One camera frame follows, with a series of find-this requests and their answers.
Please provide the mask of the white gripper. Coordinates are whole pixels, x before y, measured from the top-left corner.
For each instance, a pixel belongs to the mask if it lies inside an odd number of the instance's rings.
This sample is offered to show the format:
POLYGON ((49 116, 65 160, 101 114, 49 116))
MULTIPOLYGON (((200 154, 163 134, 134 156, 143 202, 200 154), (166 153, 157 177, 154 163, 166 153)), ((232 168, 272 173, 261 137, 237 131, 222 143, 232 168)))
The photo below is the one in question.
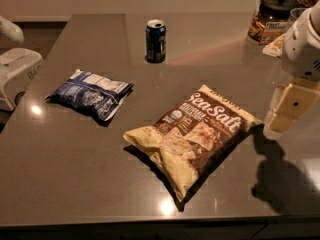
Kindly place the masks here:
POLYGON ((291 25, 284 36, 281 64, 290 75, 308 80, 293 80, 274 90, 264 134, 285 133, 320 98, 319 7, 306 9, 291 25))

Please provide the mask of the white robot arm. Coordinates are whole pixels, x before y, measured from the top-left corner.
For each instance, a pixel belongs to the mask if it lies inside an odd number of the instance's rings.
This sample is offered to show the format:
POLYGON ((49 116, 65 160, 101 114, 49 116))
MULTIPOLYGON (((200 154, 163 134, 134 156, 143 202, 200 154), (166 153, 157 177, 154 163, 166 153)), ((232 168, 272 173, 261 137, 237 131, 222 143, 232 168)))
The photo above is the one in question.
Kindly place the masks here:
POLYGON ((284 34, 281 67, 292 76, 275 88, 263 133, 277 139, 320 97, 320 1, 306 9, 284 34))

